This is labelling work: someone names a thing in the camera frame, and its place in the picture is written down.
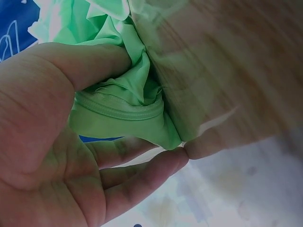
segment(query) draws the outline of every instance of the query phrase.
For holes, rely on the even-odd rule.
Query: skin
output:
[[[0,65],[0,226],[101,226],[188,162],[178,148],[111,168],[155,146],[136,138],[84,144],[66,125],[75,91],[130,64],[121,47],[50,43]]]

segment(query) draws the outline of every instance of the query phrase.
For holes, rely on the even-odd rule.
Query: wrinkled fabric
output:
[[[124,46],[131,69],[76,94],[69,124],[86,137],[136,136],[165,149],[181,138],[165,112],[162,89],[149,76],[150,60],[127,0],[35,0],[40,18],[29,29],[39,43]]]

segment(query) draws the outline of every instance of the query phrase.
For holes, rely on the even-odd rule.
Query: green garment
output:
[[[39,43],[125,46],[132,68],[75,96],[69,124],[94,138],[135,136],[165,149],[182,141],[164,110],[161,87],[149,77],[150,60],[129,18],[128,0],[34,0],[40,17],[28,31]]]

